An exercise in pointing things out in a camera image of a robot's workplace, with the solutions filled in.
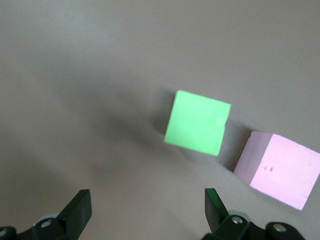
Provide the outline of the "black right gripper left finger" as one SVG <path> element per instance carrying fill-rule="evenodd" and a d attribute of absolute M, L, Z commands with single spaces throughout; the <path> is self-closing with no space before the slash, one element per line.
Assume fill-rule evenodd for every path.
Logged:
<path fill-rule="evenodd" d="M 37 222 L 31 228 L 31 237 L 33 240 L 77 240 L 91 216 L 91 192 L 82 189 L 56 217 Z"/>

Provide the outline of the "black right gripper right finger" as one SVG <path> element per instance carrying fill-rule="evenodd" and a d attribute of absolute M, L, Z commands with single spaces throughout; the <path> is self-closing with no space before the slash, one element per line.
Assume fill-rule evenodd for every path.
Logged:
<path fill-rule="evenodd" d="M 205 216 L 211 230 L 202 240 L 264 240 L 266 231 L 240 214 L 230 214 L 217 191 L 204 191 Z"/>

